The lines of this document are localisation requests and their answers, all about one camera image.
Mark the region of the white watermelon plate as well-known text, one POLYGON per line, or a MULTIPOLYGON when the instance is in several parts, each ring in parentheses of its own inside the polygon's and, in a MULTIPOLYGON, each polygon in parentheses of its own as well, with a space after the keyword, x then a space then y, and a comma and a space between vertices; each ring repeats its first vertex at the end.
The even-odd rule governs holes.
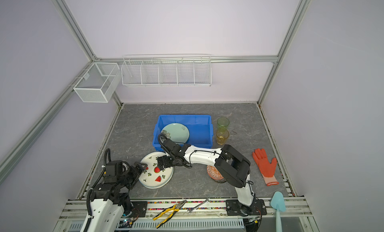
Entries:
POLYGON ((141 160, 142 164, 147 164, 144 172, 139 177, 139 181, 144 187, 158 189, 171 180, 174 168, 160 169, 158 166, 157 158, 164 155, 166 155, 164 152, 153 152, 141 160))

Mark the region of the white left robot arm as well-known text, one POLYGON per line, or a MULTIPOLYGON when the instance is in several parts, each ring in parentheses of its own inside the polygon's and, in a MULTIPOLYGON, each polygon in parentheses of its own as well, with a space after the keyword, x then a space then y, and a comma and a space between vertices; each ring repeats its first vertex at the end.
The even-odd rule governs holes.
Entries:
POLYGON ((112 160, 108 148, 103 155, 102 171, 96 182, 87 192, 87 216, 82 225, 82 232, 114 232, 121 218, 126 218, 127 225, 132 225, 143 217, 147 206, 139 203, 135 206, 129 193, 121 189, 133 189, 140 176, 148 168, 146 163, 112 160))

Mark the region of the green flower plate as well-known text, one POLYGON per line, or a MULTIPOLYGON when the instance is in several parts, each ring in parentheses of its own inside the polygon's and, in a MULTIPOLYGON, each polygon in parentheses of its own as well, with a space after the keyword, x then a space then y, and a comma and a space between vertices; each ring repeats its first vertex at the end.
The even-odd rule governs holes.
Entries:
POLYGON ((162 129, 161 134, 176 143, 186 143, 190 137, 188 128, 180 123, 166 125, 162 129))

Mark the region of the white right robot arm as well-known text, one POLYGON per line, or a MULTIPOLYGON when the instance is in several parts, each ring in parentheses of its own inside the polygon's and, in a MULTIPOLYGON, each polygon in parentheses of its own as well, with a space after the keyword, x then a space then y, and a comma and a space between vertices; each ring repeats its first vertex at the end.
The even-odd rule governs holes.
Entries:
POLYGON ((238 195, 237 214, 249 216, 254 212, 256 202, 250 179, 250 161, 231 145, 218 149, 199 148, 190 144, 178 143, 160 134, 158 141, 166 152, 165 156, 157 158, 160 170, 170 167, 192 168, 192 164, 202 164, 215 167, 226 182, 234 186, 238 195))

